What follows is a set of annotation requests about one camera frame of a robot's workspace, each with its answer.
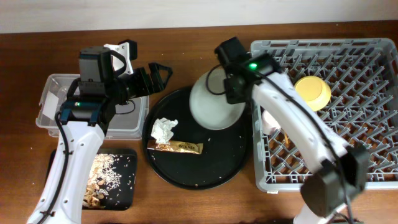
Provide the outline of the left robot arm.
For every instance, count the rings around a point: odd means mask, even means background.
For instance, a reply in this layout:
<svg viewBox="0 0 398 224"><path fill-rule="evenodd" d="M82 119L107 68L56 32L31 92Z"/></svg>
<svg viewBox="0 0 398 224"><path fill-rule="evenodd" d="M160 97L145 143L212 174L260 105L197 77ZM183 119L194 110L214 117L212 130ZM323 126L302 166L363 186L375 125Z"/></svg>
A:
<svg viewBox="0 0 398 224"><path fill-rule="evenodd" d="M159 63L128 71L137 57L136 46L128 56L108 47L88 47L79 55L80 77L55 113L59 130L57 150L40 200L28 223L80 223L83 196L95 155L103 144L116 105L165 89L173 70Z"/></svg>

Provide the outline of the grey plate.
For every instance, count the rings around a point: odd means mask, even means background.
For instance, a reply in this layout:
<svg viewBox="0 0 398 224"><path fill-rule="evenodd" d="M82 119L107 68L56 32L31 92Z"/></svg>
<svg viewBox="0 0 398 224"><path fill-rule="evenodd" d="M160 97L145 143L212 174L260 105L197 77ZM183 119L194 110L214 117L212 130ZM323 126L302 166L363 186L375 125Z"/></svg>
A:
<svg viewBox="0 0 398 224"><path fill-rule="evenodd" d="M229 104L226 95L213 95L206 88L208 72L194 84L189 107L194 120L210 130L221 130L232 126L243 114L245 103Z"/></svg>

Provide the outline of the yellow bowl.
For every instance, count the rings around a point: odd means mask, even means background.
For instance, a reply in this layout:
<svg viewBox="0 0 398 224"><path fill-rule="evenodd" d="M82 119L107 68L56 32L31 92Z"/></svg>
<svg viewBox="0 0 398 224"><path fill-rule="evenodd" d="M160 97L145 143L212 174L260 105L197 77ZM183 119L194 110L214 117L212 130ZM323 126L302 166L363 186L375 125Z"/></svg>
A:
<svg viewBox="0 0 398 224"><path fill-rule="evenodd" d="M299 79L294 88L313 111L323 109L331 99L329 85L316 76L306 76Z"/></svg>

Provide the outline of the pink cup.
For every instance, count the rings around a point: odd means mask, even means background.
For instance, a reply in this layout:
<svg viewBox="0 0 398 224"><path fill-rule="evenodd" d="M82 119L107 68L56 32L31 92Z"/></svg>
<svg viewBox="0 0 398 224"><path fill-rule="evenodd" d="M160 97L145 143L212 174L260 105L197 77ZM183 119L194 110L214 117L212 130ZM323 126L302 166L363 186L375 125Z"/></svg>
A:
<svg viewBox="0 0 398 224"><path fill-rule="evenodd" d="M266 135L274 134L281 126L275 118L266 110L262 112L262 132Z"/></svg>

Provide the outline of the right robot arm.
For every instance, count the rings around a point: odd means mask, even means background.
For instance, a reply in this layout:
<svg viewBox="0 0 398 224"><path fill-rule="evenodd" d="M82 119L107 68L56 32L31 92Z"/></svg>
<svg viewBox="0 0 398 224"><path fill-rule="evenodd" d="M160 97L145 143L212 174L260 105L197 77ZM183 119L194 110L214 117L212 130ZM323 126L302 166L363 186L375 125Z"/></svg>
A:
<svg viewBox="0 0 398 224"><path fill-rule="evenodd" d="M222 42L215 54L226 78L229 104L254 100L278 122L312 173L300 188L305 202L293 223L328 223L346 209L353 223L351 201L365 189L369 151L353 147L330 129L295 91L273 56L247 53L237 37Z"/></svg>

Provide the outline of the wooden chopstick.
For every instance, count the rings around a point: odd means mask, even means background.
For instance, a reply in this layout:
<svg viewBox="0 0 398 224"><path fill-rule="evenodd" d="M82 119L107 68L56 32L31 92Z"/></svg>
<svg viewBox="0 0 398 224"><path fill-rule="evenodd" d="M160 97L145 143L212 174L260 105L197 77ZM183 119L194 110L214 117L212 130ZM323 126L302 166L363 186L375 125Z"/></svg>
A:
<svg viewBox="0 0 398 224"><path fill-rule="evenodd" d="M286 146L289 146L289 137L285 131L284 131L284 144Z"/></svg>

